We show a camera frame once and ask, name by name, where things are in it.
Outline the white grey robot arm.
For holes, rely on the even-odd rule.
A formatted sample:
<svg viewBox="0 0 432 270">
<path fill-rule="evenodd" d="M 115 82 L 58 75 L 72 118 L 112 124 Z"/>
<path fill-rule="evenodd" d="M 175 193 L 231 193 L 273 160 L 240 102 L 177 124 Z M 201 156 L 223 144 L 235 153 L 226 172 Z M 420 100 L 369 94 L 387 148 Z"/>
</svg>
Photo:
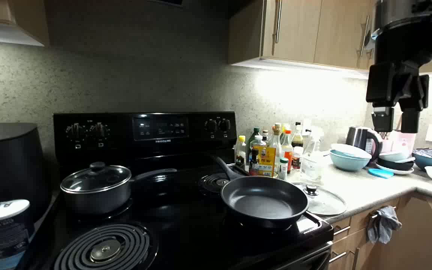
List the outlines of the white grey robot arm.
<svg viewBox="0 0 432 270">
<path fill-rule="evenodd" d="M 399 105 L 400 130 L 418 132 L 429 100 L 429 76 L 420 67 L 432 60 L 432 0 L 376 0 L 375 61 L 369 67 L 366 100 L 378 132 L 393 129 Z"/>
</svg>

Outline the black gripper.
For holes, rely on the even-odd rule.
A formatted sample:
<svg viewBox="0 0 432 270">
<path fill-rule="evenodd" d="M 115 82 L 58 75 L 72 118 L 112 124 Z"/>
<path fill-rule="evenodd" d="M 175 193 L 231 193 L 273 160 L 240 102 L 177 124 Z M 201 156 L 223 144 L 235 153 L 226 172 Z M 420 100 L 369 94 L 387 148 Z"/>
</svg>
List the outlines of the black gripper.
<svg viewBox="0 0 432 270">
<path fill-rule="evenodd" d="M 378 132 L 393 129 L 393 108 L 402 109 L 400 130 L 418 132 L 420 111 L 427 106 L 429 76 L 409 63 L 378 63 L 369 69 L 366 100 L 375 108 L 372 123 Z"/>
</svg>

